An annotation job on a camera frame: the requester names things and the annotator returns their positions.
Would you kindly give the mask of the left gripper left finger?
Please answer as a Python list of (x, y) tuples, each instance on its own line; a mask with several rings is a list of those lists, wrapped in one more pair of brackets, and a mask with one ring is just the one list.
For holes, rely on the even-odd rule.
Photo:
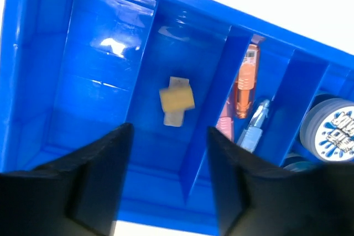
[(109, 235), (121, 200), (134, 128), (32, 170), (1, 174), (2, 235)]

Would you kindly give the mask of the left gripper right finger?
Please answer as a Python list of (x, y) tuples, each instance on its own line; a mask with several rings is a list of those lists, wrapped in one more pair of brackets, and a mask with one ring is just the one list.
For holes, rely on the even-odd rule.
[(220, 235), (353, 234), (353, 163), (289, 171), (214, 127), (207, 152)]

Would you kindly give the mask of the blue slime jar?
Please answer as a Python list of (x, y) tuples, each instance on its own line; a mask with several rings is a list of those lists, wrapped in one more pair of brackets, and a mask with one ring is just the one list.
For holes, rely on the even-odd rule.
[(352, 161), (353, 102), (328, 98), (315, 104), (301, 124), (299, 139), (321, 161)]
[(316, 165), (313, 162), (304, 159), (296, 153), (289, 153), (282, 164), (282, 168), (293, 172), (309, 171), (315, 167)]

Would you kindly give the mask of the blue correction tape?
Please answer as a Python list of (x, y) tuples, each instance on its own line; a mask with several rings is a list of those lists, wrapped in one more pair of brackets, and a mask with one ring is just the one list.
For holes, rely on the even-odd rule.
[(237, 141), (238, 146), (250, 153), (255, 151), (256, 146), (258, 145), (258, 142), (262, 136), (262, 125), (268, 117), (269, 106), (269, 99), (265, 99), (259, 104), (256, 111), (253, 113), (248, 126), (243, 130)]

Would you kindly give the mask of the pink correction tape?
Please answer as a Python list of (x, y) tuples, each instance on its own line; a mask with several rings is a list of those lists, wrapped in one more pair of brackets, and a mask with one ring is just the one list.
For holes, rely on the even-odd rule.
[(227, 100), (219, 116), (216, 128), (230, 141), (234, 141), (233, 105)]

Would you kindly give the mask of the grey eraser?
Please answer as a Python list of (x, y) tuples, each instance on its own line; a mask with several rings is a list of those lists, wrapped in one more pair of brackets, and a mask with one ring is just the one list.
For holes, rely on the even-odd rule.
[[(169, 88), (183, 87), (189, 85), (189, 79), (171, 76)], [(185, 110), (164, 113), (164, 125), (170, 127), (181, 127), (184, 120)]]

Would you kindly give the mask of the yellow eraser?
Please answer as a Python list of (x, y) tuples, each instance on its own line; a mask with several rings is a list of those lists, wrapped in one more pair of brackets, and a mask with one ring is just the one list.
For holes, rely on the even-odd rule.
[(159, 95), (165, 113), (195, 108), (194, 95), (189, 85), (164, 88), (159, 91)]

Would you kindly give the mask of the orange correction tape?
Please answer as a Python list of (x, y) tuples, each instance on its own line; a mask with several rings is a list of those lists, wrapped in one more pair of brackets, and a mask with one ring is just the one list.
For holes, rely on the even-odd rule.
[(239, 119), (247, 118), (254, 102), (259, 56), (259, 47), (249, 44), (235, 80), (235, 110)]

